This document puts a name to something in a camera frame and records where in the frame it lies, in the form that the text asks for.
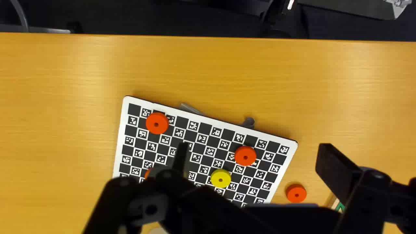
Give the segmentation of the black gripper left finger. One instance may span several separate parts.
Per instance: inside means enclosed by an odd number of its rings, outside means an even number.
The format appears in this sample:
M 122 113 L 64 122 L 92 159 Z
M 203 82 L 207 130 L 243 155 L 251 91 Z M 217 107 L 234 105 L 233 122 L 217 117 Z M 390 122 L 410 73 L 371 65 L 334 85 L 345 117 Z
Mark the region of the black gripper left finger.
M 194 186 L 186 180 L 189 144 L 180 143 L 172 167 L 155 167 L 143 182 L 135 177 L 108 181 L 82 234 L 141 234 L 146 224 L 159 222 L 180 234 L 193 226 L 193 212 L 181 199 Z

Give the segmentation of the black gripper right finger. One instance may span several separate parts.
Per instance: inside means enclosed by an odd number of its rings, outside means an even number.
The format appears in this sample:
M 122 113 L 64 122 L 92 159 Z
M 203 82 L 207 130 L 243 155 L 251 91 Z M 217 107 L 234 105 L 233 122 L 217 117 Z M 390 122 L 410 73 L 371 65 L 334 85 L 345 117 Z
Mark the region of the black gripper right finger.
M 416 234 L 416 178 L 407 185 L 359 167 L 332 143 L 320 143 L 316 173 L 345 206 L 334 234 L 382 234 L 386 222 Z

